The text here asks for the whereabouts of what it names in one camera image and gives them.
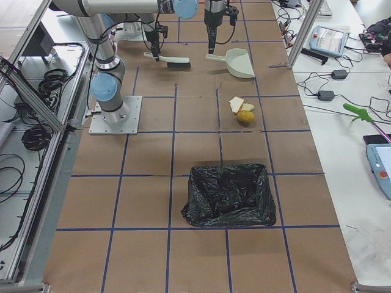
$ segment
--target person's hand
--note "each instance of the person's hand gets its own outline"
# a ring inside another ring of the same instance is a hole
[[[391,68],[391,53],[384,55],[384,62]]]

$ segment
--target power adapter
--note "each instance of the power adapter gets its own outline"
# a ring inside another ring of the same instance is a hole
[[[348,72],[345,69],[334,70],[331,73],[332,79],[345,79],[348,76]]]
[[[320,101],[332,101],[335,97],[332,90],[320,90],[316,96],[318,96],[318,100]]]

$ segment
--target trash bag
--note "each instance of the trash bag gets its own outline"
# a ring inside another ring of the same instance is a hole
[[[192,226],[271,226],[276,205],[262,164],[193,167],[182,216]]]

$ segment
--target brush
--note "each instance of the brush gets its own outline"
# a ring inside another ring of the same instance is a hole
[[[157,59],[153,57],[152,53],[144,52],[144,56],[152,59]],[[167,62],[167,67],[169,68],[190,68],[190,59],[187,57],[164,57],[159,55],[159,60]]]

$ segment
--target lemon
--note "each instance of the lemon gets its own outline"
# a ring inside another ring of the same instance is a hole
[[[243,123],[251,123],[255,120],[254,113],[246,110],[237,113],[236,118],[238,119],[239,122],[243,122]]]

